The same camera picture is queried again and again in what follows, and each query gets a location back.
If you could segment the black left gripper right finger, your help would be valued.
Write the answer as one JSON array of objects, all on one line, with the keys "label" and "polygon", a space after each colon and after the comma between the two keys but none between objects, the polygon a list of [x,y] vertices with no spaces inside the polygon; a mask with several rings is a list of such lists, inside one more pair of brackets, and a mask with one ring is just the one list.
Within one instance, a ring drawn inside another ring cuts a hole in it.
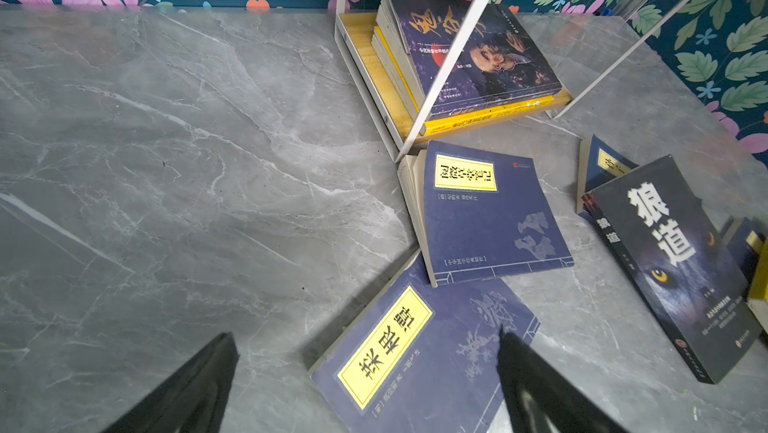
[{"label": "black left gripper right finger", "polygon": [[528,344],[499,335],[497,371],[514,432],[624,432]]}]

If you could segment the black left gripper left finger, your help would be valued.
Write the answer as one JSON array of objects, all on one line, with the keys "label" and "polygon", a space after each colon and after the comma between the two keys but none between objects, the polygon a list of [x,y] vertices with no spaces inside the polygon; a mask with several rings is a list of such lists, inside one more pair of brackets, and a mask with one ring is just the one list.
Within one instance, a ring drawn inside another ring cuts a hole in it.
[{"label": "black left gripper left finger", "polygon": [[239,354],[234,336],[214,337],[108,432],[218,432]]}]

